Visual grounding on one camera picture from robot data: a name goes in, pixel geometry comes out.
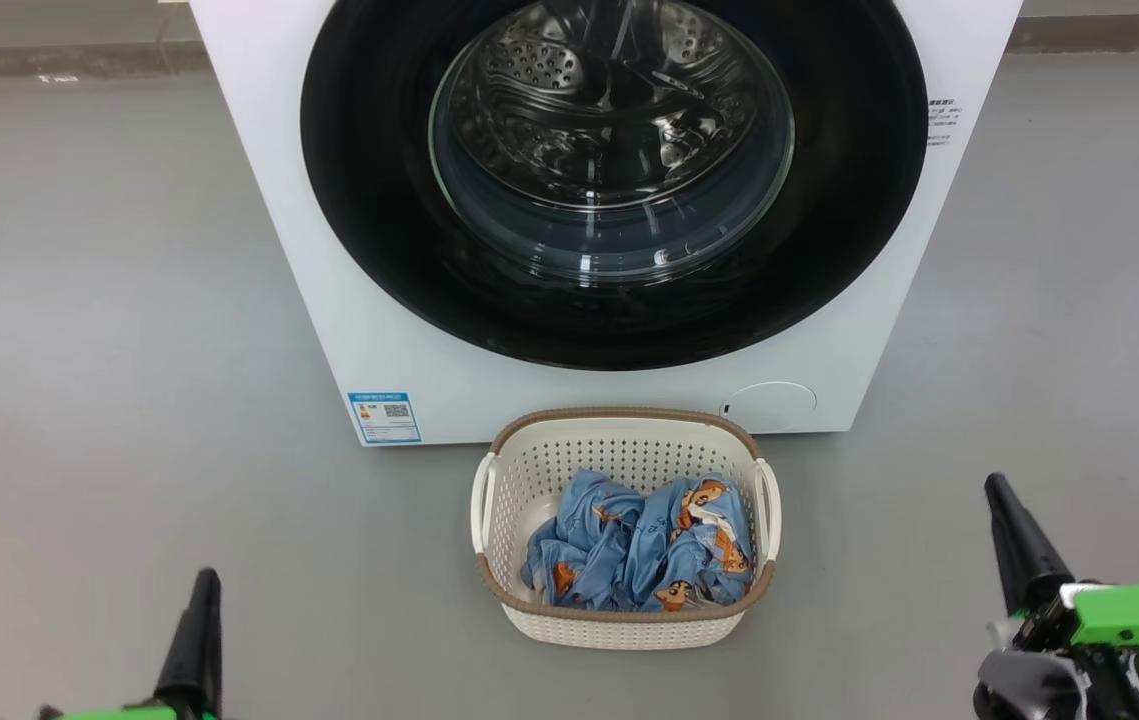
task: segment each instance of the front-loading washing machine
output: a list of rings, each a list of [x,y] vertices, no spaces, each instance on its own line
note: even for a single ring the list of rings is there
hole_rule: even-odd
[[[1021,0],[194,0],[366,445],[847,429]]]

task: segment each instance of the white handle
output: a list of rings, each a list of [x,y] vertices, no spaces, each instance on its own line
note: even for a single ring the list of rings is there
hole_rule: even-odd
[[[477,555],[485,553],[487,538],[487,518],[493,502],[493,455],[485,456],[476,469],[476,478],[472,482],[472,547]]]
[[[765,553],[765,562],[778,561],[778,550],[782,545],[781,492],[778,489],[778,478],[775,477],[775,469],[770,468],[764,457],[757,457],[756,472],[760,473],[757,486],[764,489],[765,505],[769,506],[769,516],[764,521],[767,537],[769,537],[769,550]]]

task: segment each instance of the crumpled blue garment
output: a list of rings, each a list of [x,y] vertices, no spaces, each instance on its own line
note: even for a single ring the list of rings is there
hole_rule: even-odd
[[[732,605],[751,589],[748,527],[738,488],[720,474],[675,478],[642,497],[577,471],[556,518],[528,539],[522,579],[560,607]]]

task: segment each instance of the basket rim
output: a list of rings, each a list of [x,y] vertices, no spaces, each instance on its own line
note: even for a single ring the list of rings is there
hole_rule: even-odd
[[[536,414],[523,415],[515,420],[510,420],[505,428],[501,429],[497,437],[493,437],[493,443],[490,445],[490,452],[492,455],[501,455],[502,447],[506,445],[506,441],[509,441],[515,433],[519,429],[528,427],[536,423],[543,423],[547,420],[589,420],[592,418],[600,419],[626,419],[626,418],[639,418],[646,420],[680,420],[685,423],[698,423],[703,425],[712,425],[712,427],[724,429],[732,436],[737,437],[739,442],[743,442],[747,447],[747,451],[751,452],[752,460],[760,460],[764,457],[760,452],[760,445],[756,443],[756,439],[751,436],[746,429],[738,427],[737,424],[721,418],[719,415],[711,414],[697,414],[694,410],[666,410],[662,407],[560,407],[560,409],[555,410],[540,410]]]
[[[481,568],[481,578],[485,580],[485,586],[497,597],[502,605],[524,612],[527,615],[541,615],[556,620],[583,620],[587,623],[629,623],[629,624],[659,624],[670,625],[674,623],[699,623],[706,620],[724,620],[740,615],[751,609],[753,605],[765,596],[769,584],[775,580],[775,561],[767,561],[765,566],[760,571],[760,579],[751,586],[751,592],[743,596],[741,600],[734,605],[721,605],[707,607],[706,609],[689,609],[683,612],[616,612],[605,609],[573,609],[573,607],[556,607],[554,605],[538,605],[533,602],[524,602],[509,594],[493,576],[493,570],[487,564],[484,553],[476,553],[476,562]]]

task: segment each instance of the black round door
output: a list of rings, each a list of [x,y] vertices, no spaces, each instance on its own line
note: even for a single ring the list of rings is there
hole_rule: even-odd
[[[384,291],[534,363],[691,363],[866,270],[920,175],[892,0],[337,0],[301,140]]]

